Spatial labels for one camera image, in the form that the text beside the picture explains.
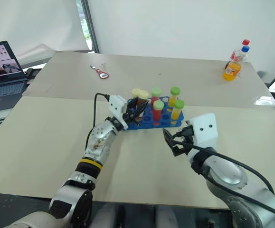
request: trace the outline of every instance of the bottle label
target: bottle label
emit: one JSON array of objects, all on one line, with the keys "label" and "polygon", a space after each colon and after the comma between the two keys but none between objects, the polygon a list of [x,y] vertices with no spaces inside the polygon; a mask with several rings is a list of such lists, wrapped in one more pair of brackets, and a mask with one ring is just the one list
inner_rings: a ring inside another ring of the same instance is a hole
[{"label": "bottle label", "polygon": [[233,60],[233,59],[234,59],[234,55],[235,55],[235,53],[234,53],[234,52],[232,52],[232,55],[230,56],[230,59],[231,59],[231,60]]},{"label": "bottle label", "polygon": [[239,71],[239,69],[232,69],[231,67],[227,67],[226,74],[236,76]]},{"label": "bottle label", "polygon": [[241,56],[234,56],[233,61],[239,62],[242,60]]}]

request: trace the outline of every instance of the laptop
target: laptop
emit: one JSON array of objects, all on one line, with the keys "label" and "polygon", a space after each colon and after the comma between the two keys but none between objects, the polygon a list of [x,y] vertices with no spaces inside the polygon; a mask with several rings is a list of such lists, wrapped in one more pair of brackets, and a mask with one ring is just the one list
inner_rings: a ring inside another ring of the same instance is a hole
[{"label": "laptop", "polygon": [[0,110],[15,106],[27,87],[27,81],[8,42],[0,42]]}]

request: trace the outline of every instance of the yellow cap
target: yellow cap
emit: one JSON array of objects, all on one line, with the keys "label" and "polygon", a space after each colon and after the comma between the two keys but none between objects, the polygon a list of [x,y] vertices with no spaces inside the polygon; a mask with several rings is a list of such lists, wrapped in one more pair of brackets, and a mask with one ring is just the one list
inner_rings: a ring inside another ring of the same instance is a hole
[{"label": "yellow cap", "polygon": [[145,90],[141,90],[138,94],[138,97],[143,100],[147,100],[149,98],[149,93]]},{"label": "yellow cap", "polygon": [[138,97],[140,91],[141,91],[141,89],[138,89],[138,88],[133,89],[133,90],[131,91],[132,97],[133,97],[133,98]]}]

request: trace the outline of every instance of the orange soda bottle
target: orange soda bottle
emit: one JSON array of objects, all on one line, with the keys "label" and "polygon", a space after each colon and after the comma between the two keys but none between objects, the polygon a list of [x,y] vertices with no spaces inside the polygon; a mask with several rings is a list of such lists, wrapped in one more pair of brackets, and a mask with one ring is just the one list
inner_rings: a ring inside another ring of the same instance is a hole
[{"label": "orange soda bottle", "polygon": [[[248,39],[244,39],[243,42],[242,42],[242,45],[243,46],[248,46],[248,44],[250,43],[250,41]],[[225,65],[225,70],[228,66],[228,64],[233,60],[234,56],[236,55],[236,52],[240,51],[242,49],[242,46],[240,46],[239,48],[235,49],[233,52],[232,52],[232,55],[230,56],[230,59],[229,61],[227,62],[227,64]]]},{"label": "orange soda bottle", "polygon": [[224,79],[231,81],[236,78],[237,74],[242,68],[243,62],[246,59],[248,46],[243,46],[240,51],[235,52],[233,60],[228,64],[223,74]]}]

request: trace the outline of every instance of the white wall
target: white wall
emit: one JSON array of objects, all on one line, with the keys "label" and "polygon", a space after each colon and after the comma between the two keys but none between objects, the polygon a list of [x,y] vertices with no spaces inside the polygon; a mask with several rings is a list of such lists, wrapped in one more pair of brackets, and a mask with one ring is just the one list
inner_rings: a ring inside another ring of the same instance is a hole
[{"label": "white wall", "polygon": [[249,60],[275,77],[275,0],[89,0],[101,53],[227,60],[249,39]]},{"label": "white wall", "polygon": [[0,41],[21,65],[56,51],[88,50],[75,0],[0,0]]}]

